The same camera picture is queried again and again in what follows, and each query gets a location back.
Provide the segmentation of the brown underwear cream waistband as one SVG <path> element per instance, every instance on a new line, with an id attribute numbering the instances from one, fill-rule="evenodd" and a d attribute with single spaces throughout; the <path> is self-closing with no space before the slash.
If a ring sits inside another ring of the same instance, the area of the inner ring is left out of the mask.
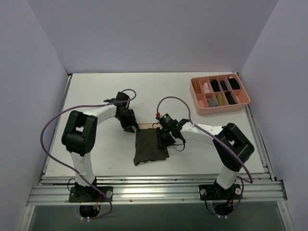
<path id="1" fill-rule="evenodd" d="M 165 161 L 169 158 L 167 148 L 159 149 L 156 137 L 156 128 L 159 125 L 154 123 L 139 124 L 139 130 L 135 136 L 135 156 L 133 163 L 135 166 L 147 162 Z"/>

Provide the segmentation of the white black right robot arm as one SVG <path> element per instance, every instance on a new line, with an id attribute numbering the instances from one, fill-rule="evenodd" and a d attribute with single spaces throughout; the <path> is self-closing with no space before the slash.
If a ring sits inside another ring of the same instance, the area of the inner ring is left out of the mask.
<path id="1" fill-rule="evenodd" d="M 165 148 L 175 144 L 175 140 L 213 142 L 214 147 L 223 163 L 222 170 L 216 179 L 214 194 L 218 198 L 226 198 L 231 193 L 239 171 L 255 151 L 253 144 L 234 124 L 225 126 L 209 126 L 196 124 L 188 119 L 177 121 L 169 115 L 156 118 L 160 128 L 156 130 L 158 147 Z"/>

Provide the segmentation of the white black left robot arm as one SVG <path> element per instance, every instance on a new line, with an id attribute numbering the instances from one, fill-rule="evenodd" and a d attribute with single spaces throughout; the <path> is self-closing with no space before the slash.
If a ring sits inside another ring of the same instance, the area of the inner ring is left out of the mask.
<path id="1" fill-rule="evenodd" d="M 134 111 L 129 108 L 129 96 L 119 92 L 113 99 L 105 100 L 108 106 L 96 107 L 84 112 L 72 111 L 62 135 L 62 144 L 70 153 L 76 174 L 74 187 L 86 202 L 97 196 L 96 177 L 92 170 L 90 152 L 95 145 L 97 126 L 116 118 L 125 132 L 134 133 L 139 129 Z"/>

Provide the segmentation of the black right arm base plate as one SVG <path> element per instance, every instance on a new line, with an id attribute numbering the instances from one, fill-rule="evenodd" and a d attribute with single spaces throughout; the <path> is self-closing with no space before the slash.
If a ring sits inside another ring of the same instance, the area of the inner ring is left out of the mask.
<path id="1" fill-rule="evenodd" d="M 218 184 L 201 184 L 198 186 L 201 200 L 228 201 L 242 199 L 242 188 L 239 184 L 233 184 L 229 189 L 223 189 Z"/>

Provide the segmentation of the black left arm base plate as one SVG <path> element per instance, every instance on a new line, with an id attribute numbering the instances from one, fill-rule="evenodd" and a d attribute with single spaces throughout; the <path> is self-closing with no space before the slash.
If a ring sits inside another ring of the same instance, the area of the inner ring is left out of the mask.
<path id="1" fill-rule="evenodd" d="M 113 187 L 97 186 L 97 188 L 106 195 L 106 198 L 92 187 L 74 186 L 70 189 L 68 201 L 70 203 L 108 202 L 108 200 L 112 201 Z"/>

